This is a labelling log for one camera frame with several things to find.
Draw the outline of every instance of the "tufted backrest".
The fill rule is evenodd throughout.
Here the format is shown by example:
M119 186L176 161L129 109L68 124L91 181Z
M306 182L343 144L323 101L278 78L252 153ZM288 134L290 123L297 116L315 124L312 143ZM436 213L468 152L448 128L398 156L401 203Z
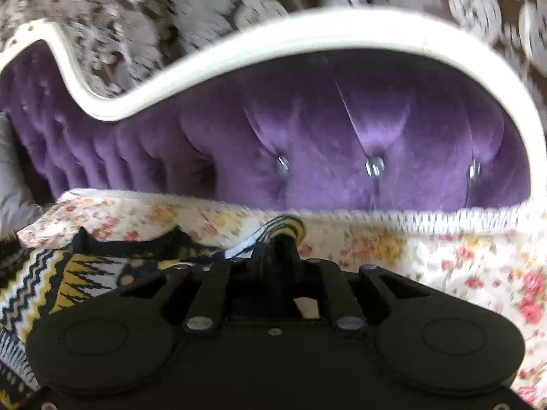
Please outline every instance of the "tufted backrest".
M92 187L276 210L454 211L530 195L522 141L494 98L403 52L278 58L107 123L83 112L37 42L0 75L0 110L55 196Z

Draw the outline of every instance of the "patterned knit fabric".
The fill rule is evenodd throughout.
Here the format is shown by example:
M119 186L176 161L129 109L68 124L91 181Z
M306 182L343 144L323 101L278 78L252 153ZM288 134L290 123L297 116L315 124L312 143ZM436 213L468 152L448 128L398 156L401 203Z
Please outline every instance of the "patterned knit fabric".
M175 264L208 265L248 256L255 242L286 234L299 244L299 219L280 216L228 250L198 244L180 228L153 241L99 242L84 228L65 248L23 248L15 236L0 241L0 405L18 408L39 385L25 342L40 319Z

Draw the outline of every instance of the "screw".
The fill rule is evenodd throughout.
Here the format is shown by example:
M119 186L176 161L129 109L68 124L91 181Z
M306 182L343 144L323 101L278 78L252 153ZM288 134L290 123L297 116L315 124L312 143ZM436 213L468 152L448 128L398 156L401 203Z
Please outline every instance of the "screw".
M378 179L386 170L386 165L382 157L375 156L366 160L365 168L371 179Z
M207 316L194 316L186 321L186 326L195 331L208 330L213 326L213 320Z
M283 334L283 330L281 330L281 328L270 328L270 330L268 330L268 334L270 336L281 336Z
M181 262L181 263L177 263L176 265L174 265L173 267L176 268L176 270L185 270L185 268L187 267L193 267L193 263L192 262Z
M277 173L286 178L288 177L290 170L291 166L289 165L287 158L285 156L277 157Z
M480 163L473 159L471 161L471 165L469 165L469 172L467 174L467 177L469 178L469 180L475 180L479 177L480 175Z
M342 330L359 330L365 326L363 319L357 316L342 316L336 321Z

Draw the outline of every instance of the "floral fabric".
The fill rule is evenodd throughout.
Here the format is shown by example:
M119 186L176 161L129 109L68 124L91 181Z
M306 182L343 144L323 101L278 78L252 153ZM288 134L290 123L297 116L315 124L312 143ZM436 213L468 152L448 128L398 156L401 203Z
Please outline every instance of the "floral fabric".
M170 196L80 197L67 193L19 233L28 246L61 248L80 226L103 241L156 238L176 224L206 245L229 247L277 215ZM304 218L304 258L333 260L346 271L375 263L427 286L501 313L526 340L513 389L547 406L547 208L534 232L405 235L357 221Z

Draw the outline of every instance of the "black plastic device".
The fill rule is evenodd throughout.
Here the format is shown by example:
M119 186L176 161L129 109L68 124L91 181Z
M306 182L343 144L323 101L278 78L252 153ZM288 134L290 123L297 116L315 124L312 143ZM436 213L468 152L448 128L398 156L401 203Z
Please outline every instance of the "black plastic device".
M509 389L510 321L375 265L300 260L286 236L57 312L27 355L43 388L26 409L530 409Z

